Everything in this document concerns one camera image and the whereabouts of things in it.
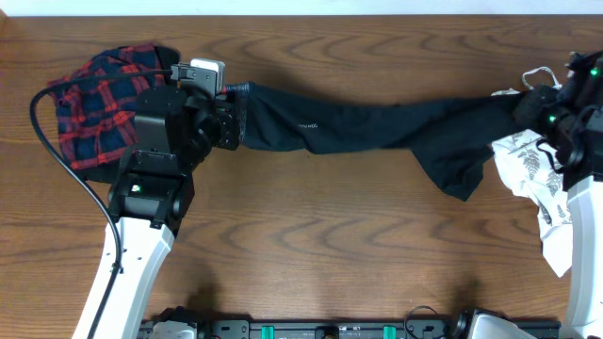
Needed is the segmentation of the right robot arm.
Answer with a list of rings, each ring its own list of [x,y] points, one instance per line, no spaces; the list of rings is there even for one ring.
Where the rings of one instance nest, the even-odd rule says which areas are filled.
[[[570,296],[563,323],[514,321],[471,309],[450,324],[452,338],[599,338],[602,335],[602,54],[572,53],[561,89],[540,85],[513,112],[543,136],[562,176],[573,219]]]

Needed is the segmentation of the black leggings with red waistband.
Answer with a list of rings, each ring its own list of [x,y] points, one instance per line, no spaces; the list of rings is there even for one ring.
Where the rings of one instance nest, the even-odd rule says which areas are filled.
[[[522,131],[512,92],[409,105],[321,102],[245,82],[227,87],[239,104],[241,142],[269,152],[313,154],[408,149],[445,194],[467,201],[483,178],[492,142]]]

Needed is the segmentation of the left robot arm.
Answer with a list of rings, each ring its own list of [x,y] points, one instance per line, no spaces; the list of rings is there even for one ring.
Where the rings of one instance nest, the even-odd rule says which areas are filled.
[[[232,90],[165,86],[140,94],[138,141],[123,155],[109,190],[104,255],[74,337],[137,336],[194,197],[192,173],[212,148],[237,148],[244,115]]]

